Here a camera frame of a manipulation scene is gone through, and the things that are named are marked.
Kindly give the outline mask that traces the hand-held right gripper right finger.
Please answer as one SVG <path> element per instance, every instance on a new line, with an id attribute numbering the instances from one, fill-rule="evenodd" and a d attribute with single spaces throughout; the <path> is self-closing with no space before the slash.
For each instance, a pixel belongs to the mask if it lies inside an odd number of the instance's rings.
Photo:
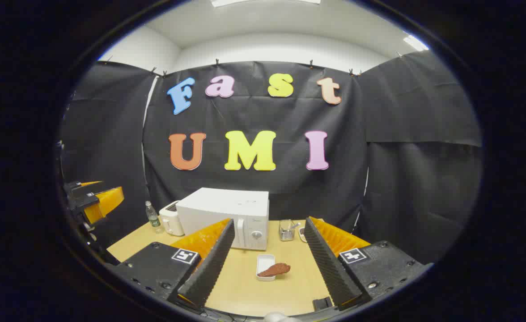
<path id="1" fill-rule="evenodd" d="M 433 266 L 417 261 L 389 241 L 369 243 L 312 216 L 306 218 L 305 237 L 339 310 L 400 291 Z"/>

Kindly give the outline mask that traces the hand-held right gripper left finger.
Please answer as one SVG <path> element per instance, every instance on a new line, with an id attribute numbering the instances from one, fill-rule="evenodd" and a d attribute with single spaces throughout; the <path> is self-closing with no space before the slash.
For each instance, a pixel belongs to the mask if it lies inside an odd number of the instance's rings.
<path id="1" fill-rule="evenodd" d="M 161 301 L 202 309 L 235 235 L 234 221 L 224 219 L 170 245 L 151 242 L 110 268 L 133 287 Z"/>

